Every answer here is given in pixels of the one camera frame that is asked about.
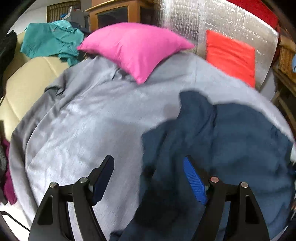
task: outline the purple cloth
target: purple cloth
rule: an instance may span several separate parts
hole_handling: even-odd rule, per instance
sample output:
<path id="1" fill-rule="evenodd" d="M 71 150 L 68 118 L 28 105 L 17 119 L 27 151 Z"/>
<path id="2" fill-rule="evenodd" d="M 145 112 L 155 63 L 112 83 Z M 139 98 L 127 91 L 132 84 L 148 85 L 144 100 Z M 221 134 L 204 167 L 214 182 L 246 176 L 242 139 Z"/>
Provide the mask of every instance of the purple cloth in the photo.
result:
<path id="1" fill-rule="evenodd" d="M 8 159 L 8 153 L 9 153 L 9 142 L 6 139 L 3 139 L 1 141 L 1 145 L 5 151 L 5 155 L 7 158 L 7 161 L 9 162 Z M 7 165 L 7 170 L 4 175 L 4 186 L 3 186 L 3 193 L 6 197 L 6 199 L 9 201 L 11 205 L 15 204 L 17 202 L 17 197 L 15 195 L 15 191 L 13 189 L 13 184 L 12 184 L 12 179 L 10 176 L 10 170 L 9 170 L 9 165 Z"/>

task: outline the wooden cabinet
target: wooden cabinet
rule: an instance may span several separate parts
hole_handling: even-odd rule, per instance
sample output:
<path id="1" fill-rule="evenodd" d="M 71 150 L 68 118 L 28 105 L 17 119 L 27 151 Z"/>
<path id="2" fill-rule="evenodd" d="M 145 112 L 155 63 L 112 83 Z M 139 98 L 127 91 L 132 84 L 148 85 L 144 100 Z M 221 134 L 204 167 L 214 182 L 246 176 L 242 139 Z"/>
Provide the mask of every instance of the wooden cabinet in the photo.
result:
<path id="1" fill-rule="evenodd" d="M 152 0 L 93 0 L 97 5 L 87 9 L 91 31 L 122 22 L 153 24 Z"/>

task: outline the silver reflective foil sheet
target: silver reflective foil sheet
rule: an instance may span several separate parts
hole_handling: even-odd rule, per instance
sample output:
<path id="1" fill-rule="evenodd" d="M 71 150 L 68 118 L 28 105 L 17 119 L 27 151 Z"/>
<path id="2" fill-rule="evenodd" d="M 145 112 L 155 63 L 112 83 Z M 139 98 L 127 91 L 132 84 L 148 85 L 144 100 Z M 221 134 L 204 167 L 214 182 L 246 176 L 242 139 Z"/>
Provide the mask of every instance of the silver reflective foil sheet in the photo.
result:
<path id="1" fill-rule="evenodd" d="M 248 11 L 225 0 L 156 0 L 157 22 L 196 44 L 206 55 L 206 30 L 243 41 L 256 49 L 255 79 L 259 89 L 276 51 L 278 33 Z"/>

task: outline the teal shirt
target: teal shirt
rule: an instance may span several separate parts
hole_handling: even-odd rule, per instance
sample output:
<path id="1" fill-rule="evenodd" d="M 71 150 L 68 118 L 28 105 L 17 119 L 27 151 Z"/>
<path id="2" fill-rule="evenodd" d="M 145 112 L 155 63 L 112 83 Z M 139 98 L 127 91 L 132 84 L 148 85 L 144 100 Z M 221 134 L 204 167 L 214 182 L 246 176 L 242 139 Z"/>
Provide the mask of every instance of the teal shirt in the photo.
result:
<path id="1" fill-rule="evenodd" d="M 77 64 L 77 46 L 83 41 L 84 34 L 66 20 L 52 23 L 30 23 L 21 47 L 21 53 L 30 58 L 58 55 L 69 66 Z"/>

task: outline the silver bolt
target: silver bolt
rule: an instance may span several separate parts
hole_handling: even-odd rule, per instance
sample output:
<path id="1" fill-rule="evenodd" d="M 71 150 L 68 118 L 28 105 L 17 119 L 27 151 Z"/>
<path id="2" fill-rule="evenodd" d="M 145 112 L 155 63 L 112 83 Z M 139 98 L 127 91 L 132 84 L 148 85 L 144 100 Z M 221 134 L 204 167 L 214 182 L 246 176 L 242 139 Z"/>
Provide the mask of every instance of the silver bolt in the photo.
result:
<path id="1" fill-rule="evenodd" d="M 211 182 L 213 182 L 213 183 L 217 183 L 217 182 L 219 182 L 219 179 L 217 178 L 217 177 L 211 177 Z"/>
<path id="2" fill-rule="evenodd" d="M 57 183 L 56 182 L 52 182 L 49 185 L 50 188 L 55 188 L 56 186 L 57 186 Z"/>
<path id="3" fill-rule="evenodd" d="M 82 177 L 79 179 L 80 183 L 86 183 L 88 181 L 87 177 Z"/>
<path id="4" fill-rule="evenodd" d="M 248 185 L 247 183 L 245 183 L 245 182 L 242 182 L 242 183 L 241 183 L 241 186 L 242 186 L 243 188 L 247 188 L 249 185 Z"/>

